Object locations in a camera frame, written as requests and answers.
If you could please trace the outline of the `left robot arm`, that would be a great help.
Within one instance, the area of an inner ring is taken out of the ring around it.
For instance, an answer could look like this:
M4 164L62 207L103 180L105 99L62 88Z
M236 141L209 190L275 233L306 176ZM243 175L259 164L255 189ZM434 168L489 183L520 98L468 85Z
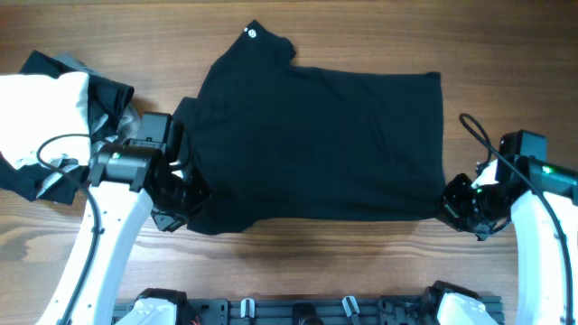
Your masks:
M91 160L88 203L70 257L41 324L109 324L128 257L148 218L173 232L210 200L198 171L177 171L183 126L171 115L143 116L135 138L105 144Z

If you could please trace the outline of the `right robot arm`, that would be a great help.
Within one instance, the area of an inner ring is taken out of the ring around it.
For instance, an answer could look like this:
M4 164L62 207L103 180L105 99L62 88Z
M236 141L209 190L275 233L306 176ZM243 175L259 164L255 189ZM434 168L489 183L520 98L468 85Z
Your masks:
M499 156L478 178L450 181L439 219L484 240L513 226L517 239L518 324L577 322L577 173L546 159L547 139L503 135Z

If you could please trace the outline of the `black t-shirt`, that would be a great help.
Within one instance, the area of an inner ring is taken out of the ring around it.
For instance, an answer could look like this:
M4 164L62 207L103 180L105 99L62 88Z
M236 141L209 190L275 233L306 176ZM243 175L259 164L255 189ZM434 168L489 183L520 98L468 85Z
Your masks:
M237 233L260 220L409 221L438 212L443 93L437 72L368 74L293 63L252 22L174 116L211 198L188 225Z

